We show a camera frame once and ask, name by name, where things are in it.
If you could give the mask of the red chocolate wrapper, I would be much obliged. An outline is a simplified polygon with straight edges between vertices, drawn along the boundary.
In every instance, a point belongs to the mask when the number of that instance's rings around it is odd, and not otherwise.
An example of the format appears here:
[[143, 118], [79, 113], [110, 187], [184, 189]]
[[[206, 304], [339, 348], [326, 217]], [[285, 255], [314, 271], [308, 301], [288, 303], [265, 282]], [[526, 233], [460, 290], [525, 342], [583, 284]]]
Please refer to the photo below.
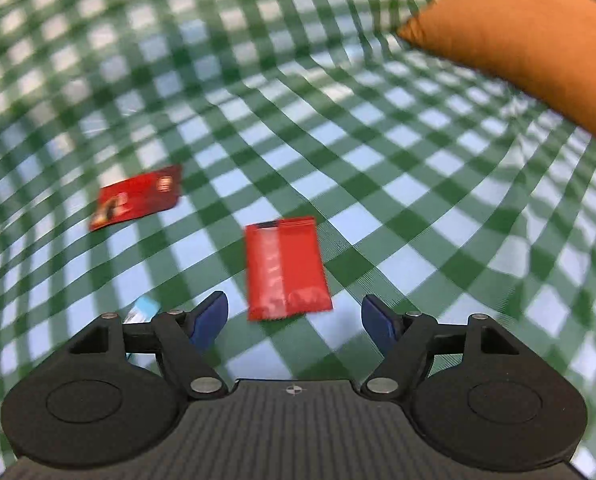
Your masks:
[[179, 201], [182, 166], [172, 165], [104, 186], [90, 221], [96, 231], [173, 208]]

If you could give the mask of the light blue sachet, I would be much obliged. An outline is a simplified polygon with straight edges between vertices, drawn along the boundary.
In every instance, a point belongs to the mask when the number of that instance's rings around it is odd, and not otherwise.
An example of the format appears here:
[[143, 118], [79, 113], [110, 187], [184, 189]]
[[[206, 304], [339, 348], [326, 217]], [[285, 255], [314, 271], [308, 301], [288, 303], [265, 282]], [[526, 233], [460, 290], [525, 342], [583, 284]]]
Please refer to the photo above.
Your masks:
[[124, 318], [124, 324], [149, 323], [160, 310], [158, 302], [148, 296], [141, 296], [136, 299], [133, 307]]

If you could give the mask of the orange cushion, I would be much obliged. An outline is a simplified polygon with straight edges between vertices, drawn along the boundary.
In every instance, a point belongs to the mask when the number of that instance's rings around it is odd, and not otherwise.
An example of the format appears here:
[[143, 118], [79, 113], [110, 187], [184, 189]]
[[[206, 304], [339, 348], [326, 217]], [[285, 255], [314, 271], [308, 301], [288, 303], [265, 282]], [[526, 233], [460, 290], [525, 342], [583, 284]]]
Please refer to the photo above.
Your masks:
[[596, 136], [596, 0], [435, 0], [398, 35], [509, 82]]

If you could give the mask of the small red square packet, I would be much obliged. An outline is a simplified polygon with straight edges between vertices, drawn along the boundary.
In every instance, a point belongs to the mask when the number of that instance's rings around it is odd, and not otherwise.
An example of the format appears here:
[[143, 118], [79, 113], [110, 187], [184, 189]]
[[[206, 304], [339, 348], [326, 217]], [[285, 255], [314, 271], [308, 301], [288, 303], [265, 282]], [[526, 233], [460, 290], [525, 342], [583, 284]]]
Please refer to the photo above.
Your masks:
[[249, 320], [333, 308], [313, 217], [251, 224], [245, 242]]

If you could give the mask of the green checkered cloth cover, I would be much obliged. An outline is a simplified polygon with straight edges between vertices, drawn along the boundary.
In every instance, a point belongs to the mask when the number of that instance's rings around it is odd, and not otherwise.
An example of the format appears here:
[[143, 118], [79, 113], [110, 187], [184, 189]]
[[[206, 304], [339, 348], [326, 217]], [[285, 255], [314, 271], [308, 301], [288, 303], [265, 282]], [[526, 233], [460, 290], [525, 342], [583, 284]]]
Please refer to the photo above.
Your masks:
[[[225, 378], [359, 381], [373, 294], [543, 356], [584, 396], [596, 479], [596, 139], [404, 44], [429, 1], [0, 0], [0, 407], [97, 315], [213, 290]], [[90, 230], [101, 188], [172, 165], [173, 208]], [[251, 321], [245, 229], [299, 217], [333, 308]]]

